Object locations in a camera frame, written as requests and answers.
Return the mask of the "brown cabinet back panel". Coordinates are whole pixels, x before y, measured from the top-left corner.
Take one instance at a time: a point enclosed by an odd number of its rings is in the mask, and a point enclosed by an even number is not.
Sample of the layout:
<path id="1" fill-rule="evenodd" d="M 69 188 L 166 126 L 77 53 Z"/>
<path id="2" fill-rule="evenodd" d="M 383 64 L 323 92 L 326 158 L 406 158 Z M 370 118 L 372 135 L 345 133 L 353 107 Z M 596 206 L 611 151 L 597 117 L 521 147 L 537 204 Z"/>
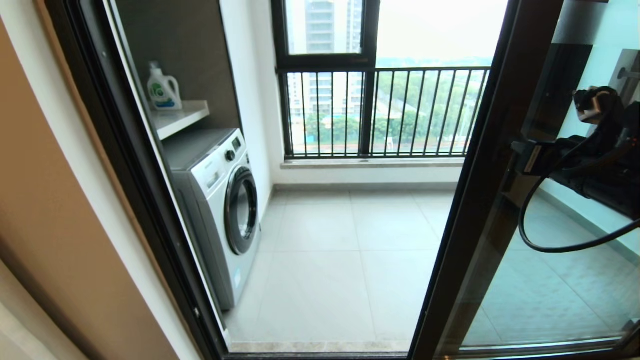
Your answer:
<path id="1" fill-rule="evenodd" d="M 114 0 L 142 93 L 151 62 L 183 101 L 206 101 L 202 128 L 242 127 L 219 0 Z"/>

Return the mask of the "black metal balcony railing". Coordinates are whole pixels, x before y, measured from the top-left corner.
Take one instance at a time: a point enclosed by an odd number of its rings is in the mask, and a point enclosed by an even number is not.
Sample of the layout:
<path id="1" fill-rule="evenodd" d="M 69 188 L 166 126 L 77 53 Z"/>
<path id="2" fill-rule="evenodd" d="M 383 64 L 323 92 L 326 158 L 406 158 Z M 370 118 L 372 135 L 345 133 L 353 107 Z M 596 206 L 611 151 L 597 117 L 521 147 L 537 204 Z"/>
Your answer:
<path id="1" fill-rule="evenodd" d="M 624 48 L 615 67 L 615 88 L 622 94 L 631 94 L 640 85 L 640 50 Z"/>
<path id="2" fill-rule="evenodd" d="M 462 158 L 486 66 L 281 70 L 283 157 Z"/>

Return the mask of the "white detergent bottle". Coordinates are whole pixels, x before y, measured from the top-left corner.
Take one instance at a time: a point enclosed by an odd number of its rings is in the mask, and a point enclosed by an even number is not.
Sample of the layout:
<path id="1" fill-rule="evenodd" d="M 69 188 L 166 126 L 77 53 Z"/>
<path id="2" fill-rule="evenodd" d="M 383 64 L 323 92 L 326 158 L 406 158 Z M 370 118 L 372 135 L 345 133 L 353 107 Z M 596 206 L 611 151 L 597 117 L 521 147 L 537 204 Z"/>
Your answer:
<path id="1" fill-rule="evenodd" d="M 149 73 L 146 88 L 153 109 L 159 112 L 181 111 L 183 101 L 178 80 L 174 76 L 165 75 L 157 61 L 149 62 Z"/>

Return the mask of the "white shelf board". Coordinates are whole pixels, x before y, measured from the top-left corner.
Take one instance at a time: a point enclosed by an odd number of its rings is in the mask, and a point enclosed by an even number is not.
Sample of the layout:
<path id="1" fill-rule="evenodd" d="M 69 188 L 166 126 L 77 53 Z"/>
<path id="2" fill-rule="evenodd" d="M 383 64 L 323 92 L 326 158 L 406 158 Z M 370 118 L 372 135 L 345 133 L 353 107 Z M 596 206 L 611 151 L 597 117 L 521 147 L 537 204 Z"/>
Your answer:
<path id="1" fill-rule="evenodd" d="M 150 121 L 155 126 L 160 141 L 164 141 L 210 115 L 210 107 L 206 100 L 188 100 L 182 105 L 182 109 L 176 111 L 151 110 Z"/>

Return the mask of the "white front-load washing machine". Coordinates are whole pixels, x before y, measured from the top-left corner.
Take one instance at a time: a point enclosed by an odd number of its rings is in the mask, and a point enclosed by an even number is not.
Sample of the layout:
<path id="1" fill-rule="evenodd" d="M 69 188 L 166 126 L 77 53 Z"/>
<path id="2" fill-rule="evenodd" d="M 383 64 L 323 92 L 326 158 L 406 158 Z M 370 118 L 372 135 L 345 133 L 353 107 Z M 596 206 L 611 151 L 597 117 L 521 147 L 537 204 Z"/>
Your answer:
<path id="1" fill-rule="evenodd" d="M 234 309 L 261 237 L 258 187 L 243 133 L 183 130 L 161 143 L 206 282 L 220 310 Z"/>

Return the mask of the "black window frame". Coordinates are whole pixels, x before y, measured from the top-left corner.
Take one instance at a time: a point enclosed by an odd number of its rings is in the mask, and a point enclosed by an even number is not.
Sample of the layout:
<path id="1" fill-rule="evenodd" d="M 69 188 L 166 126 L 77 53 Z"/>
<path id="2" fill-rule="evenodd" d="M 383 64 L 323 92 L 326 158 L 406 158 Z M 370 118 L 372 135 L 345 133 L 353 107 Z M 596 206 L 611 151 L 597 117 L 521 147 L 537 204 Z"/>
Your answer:
<path id="1" fill-rule="evenodd" d="M 381 0 L 270 0 L 283 159 L 373 154 Z"/>

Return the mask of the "grey stone window sill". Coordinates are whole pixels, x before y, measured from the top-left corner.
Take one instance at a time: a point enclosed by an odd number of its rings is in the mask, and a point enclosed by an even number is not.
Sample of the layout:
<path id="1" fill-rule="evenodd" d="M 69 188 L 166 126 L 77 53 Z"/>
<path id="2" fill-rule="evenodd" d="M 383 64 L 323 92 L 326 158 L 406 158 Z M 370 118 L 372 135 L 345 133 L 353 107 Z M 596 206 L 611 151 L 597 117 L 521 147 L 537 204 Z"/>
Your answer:
<path id="1" fill-rule="evenodd" d="M 464 157 L 318 158 L 285 160 L 279 168 L 281 170 L 441 168 L 462 167 L 465 161 Z"/>

